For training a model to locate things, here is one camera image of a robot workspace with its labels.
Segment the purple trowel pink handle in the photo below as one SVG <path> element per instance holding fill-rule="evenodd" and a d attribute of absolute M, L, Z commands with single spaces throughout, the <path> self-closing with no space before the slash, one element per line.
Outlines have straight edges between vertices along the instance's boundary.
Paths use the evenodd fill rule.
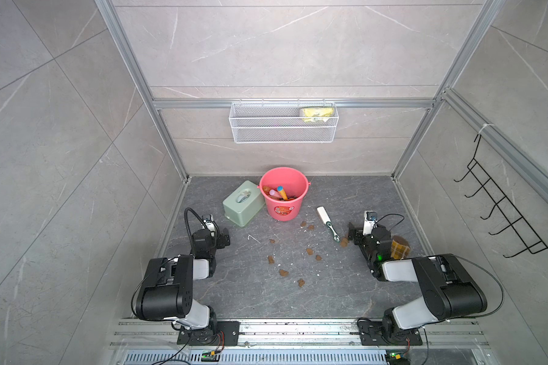
<path fill-rule="evenodd" d="M 284 200 L 282 195 L 280 194 L 280 192 L 277 189 L 269 190 L 268 194 L 272 199 Z"/>

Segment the yellow toy trowel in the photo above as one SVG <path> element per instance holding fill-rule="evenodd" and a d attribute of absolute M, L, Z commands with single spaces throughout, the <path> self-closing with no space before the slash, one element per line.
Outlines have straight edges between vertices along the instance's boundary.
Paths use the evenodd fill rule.
<path fill-rule="evenodd" d="M 284 201 L 288 201 L 288 200 L 289 200 L 289 197 L 287 196 L 286 191 L 284 190 L 284 188 L 283 188 L 282 186 L 278 186 L 276 190 L 277 190 L 278 194 L 280 195 L 280 197 L 281 197 Z"/>

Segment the white cleaning brush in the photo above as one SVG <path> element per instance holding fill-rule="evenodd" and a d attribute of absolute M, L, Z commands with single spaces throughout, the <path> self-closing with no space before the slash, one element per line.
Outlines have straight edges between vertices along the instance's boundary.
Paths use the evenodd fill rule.
<path fill-rule="evenodd" d="M 333 234 L 333 239 L 336 241 L 336 242 L 340 242 L 341 241 L 341 238 L 339 236 L 339 234 L 336 232 L 334 226 L 333 226 L 333 223 L 332 223 L 332 220 L 330 219 L 330 216 L 329 214 L 327 213 L 327 210 L 323 207 L 323 206 L 320 206 L 320 207 L 317 207 L 317 213 L 320 217 L 320 219 L 322 220 L 323 224 L 330 230 L 330 232 Z"/>

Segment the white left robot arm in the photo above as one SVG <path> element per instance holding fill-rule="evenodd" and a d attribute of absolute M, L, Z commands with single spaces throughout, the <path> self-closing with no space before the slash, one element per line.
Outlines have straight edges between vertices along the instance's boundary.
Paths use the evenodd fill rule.
<path fill-rule="evenodd" d="M 225 347 L 216 312 L 193 299 L 193 283 L 216 272 L 216 253 L 231 244 L 228 230 L 220 229 L 213 216 L 184 209 L 190 252 L 172 258 L 151 259 L 130 300 L 132 314 L 142 321 L 169 322 L 184 331 L 196 345 Z"/>

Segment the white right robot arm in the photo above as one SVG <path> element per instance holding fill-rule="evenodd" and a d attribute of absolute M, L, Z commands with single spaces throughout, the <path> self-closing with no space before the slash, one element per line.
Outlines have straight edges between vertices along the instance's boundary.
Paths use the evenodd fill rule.
<path fill-rule="evenodd" d="M 491 315 L 484 291 L 464 267 L 467 259 L 454 254 L 407 258 L 380 221 L 374 211 L 366 211 L 360 228 L 348 224 L 348 241 L 360 249 L 378 281 L 416 283 L 421 295 L 385 310 L 380 320 L 357 319 L 363 345 L 418 346 L 425 325 Z"/>

